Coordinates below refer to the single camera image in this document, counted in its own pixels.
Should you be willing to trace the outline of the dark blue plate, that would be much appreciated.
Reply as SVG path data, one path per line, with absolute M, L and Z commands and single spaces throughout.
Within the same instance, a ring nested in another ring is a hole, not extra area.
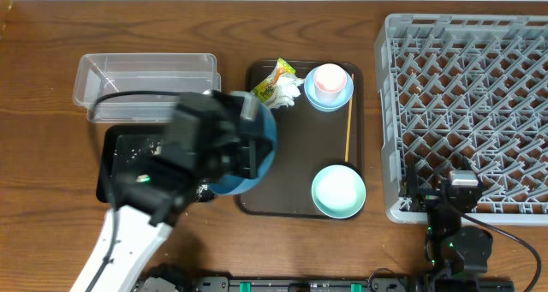
M 277 125 L 269 108 L 260 102 L 259 112 L 252 122 L 240 118 L 242 91 L 221 94 L 235 122 L 237 141 L 229 150 L 229 171 L 209 184 L 217 195 L 236 195 L 257 186 L 267 174 L 277 152 Z

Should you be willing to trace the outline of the mint green bowl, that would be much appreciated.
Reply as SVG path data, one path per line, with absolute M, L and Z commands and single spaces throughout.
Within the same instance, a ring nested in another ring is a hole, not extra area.
M 366 185 L 353 168 L 333 164 L 315 175 L 311 196 L 316 208 L 328 218 L 349 219 L 365 205 Z

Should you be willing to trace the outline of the pink cup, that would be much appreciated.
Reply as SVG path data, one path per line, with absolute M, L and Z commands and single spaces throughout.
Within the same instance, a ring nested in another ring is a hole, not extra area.
M 316 68 L 313 83 L 318 101 L 321 104 L 332 104 L 346 86 L 347 74 L 339 65 L 326 63 Z

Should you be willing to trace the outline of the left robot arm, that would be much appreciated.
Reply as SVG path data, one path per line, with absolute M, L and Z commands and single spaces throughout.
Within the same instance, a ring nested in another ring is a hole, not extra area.
M 205 184 L 216 195 L 260 183 L 277 151 L 271 111 L 250 92 L 177 93 L 158 154 L 101 174 L 110 209 L 74 291 L 129 291 Z

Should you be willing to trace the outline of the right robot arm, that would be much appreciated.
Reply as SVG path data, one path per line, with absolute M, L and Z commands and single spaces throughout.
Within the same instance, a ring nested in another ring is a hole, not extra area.
M 493 237 L 484 229 L 462 225 L 477 206 L 483 183 L 467 162 L 438 178 L 435 188 L 420 185 L 415 159 L 406 160 L 403 195 L 413 212 L 427 215 L 424 251 L 432 268 L 411 283 L 411 291 L 478 291 L 479 275 L 487 272 Z

